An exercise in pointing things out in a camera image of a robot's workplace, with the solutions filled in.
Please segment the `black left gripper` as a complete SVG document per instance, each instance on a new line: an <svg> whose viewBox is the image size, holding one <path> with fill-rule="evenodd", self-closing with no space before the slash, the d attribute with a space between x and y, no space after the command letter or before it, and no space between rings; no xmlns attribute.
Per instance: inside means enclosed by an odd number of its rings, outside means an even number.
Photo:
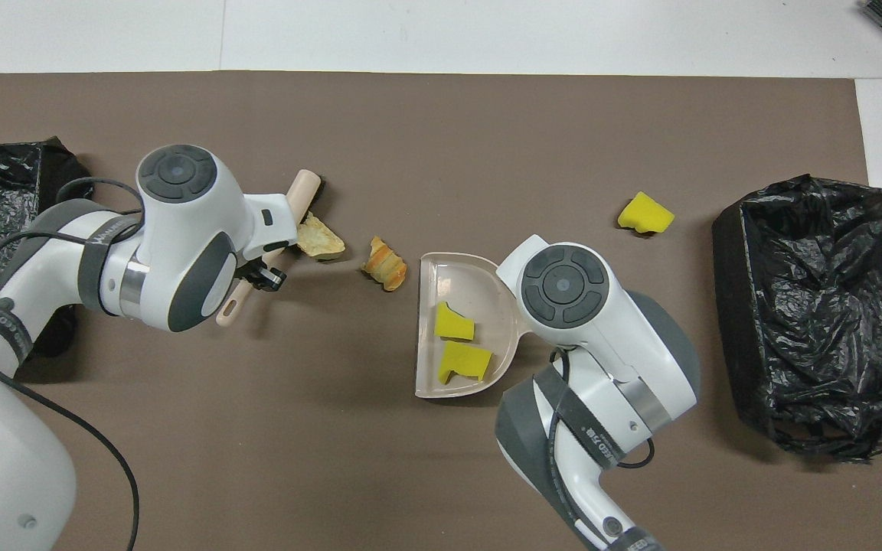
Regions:
<svg viewBox="0 0 882 551"><path fill-rule="evenodd" d="M256 258L245 262L236 269L236 279L256 282L256 289L262 292L277 292L284 285L287 276L277 268L267 268L267 264Z"/></svg>

